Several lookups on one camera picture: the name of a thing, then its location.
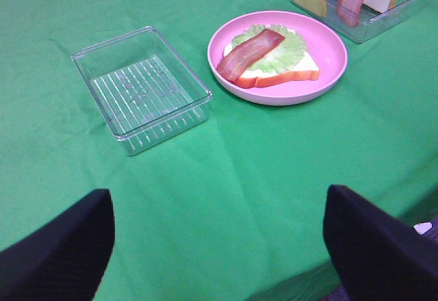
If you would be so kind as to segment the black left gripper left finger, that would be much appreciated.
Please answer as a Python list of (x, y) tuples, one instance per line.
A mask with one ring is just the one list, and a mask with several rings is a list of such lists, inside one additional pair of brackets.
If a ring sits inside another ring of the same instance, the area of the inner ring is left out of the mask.
[(1, 251), (1, 299), (92, 300), (113, 247), (111, 194), (95, 189)]

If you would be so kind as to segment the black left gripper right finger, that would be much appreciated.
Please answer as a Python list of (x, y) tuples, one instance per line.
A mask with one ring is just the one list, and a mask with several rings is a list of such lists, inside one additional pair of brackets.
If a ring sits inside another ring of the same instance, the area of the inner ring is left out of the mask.
[(437, 299), (437, 242), (345, 185), (328, 188), (323, 239), (351, 300)]

